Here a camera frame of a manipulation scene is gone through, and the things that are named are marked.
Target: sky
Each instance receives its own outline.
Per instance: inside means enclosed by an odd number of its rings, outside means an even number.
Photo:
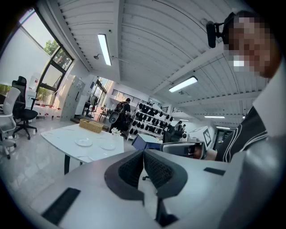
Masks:
[[[30,13],[26,13],[23,18],[27,18]],[[36,13],[33,13],[22,26],[28,31],[28,33],[44,48],[48,40],[53,41],[54,38],[46,29],[41,19]]]

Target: tiled floor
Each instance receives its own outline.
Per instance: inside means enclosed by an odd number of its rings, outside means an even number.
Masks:
[[[17,195],[27,204],[55,180],[62,178],[64,154],[45,141],[40,133],[60,127],[74,125],[73,122],[59,122],[58,119],[38,119],[31,123],[38,132],[27,139],[24,130],[16,135],[17,147],[11,148],[11,159],[0,153],[0,175],[12,195]],[[134,150],[131,141],[124,140],[124,151]],[[70,171],[80,165],[75,159],[70,160]]]

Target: window frame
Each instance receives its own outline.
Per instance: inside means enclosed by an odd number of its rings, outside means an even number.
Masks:
[[[51,90],[51,91],[54,91],[54,95],[53,95],[53,98],[51,99],[51,102],[50,104],[44,104],[44,105],[47,105],[47,106],[51,106],[54,104],[55,102],[55,97],[57,95],[57,92],[59,90],[59,87],[62,83],[62,80],[68,70],[68,68],[70,67],[70,65],[72,64],[72,62],[74,61],[74,59],[71,57],[71,55],[67,52],[67,50],[63,47],[63,45],[61,44],[61,42],[59,42],[59,40],[56,38],[56,36],[54,35],[54,33],[51,31],[51,29],[49,28],[48,24],[45,22],[44,18],[42,17],[42,15],[40,14],[39,12],[39,9],[37,7],[34,7],[34,10],[35,10],[35,13],[38,15],[38,17],[40,18],[40,20],[42,21],[43,25],[46,27],[46,29],[49,31],[49,33],[51,34],[51,36],[55,39],[55,41],[58,43],[59,47],[54,51],[53,55],[51,55],[50,57],[50,60],[49,62],[46,64],[42,74],[41,74],[41,77],[40,77],[40,80],[39,80],[39,83],[37,85],[37,90],[36,90],[36,96],[38,94],[38,91],[39,91],[39,88],[45,88],[45,89],[48,89],[48,90]],[[68,66],[67,66],[67,69],[63,69],[60,65],[58,65],[53,59],[54,57],[57,55],[57,53],[60,51],[60,49],[62,49],[65,54],[68,56],[68,58],[71,59],[71,61],[69,62]],[[46,72],[48,71],[49,67],[50,66],[53,66],[55,67],[57,70],[59,70],[62,75],[60,76],[60,80],[59,80],[59,83],[57,85],[56,88],[52,87],[52,86],[49,86],[49,85],[46,85],[46,84],[43,84],[42,81],[46,75]]]

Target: white plate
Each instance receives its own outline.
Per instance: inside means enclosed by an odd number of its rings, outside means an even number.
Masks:
[[[75,143],[80,146],[90,146],[93,144],[93,142],[89,138],[75,139]]]
[[[114,141],[102,141],[99,146],[106,150],[113,150],[115,149],[115,142]]]

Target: table leg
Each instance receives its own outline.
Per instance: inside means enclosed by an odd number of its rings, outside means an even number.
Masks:
[[[70,156],[64,155],[64,174],[67,174],[70,170]]]

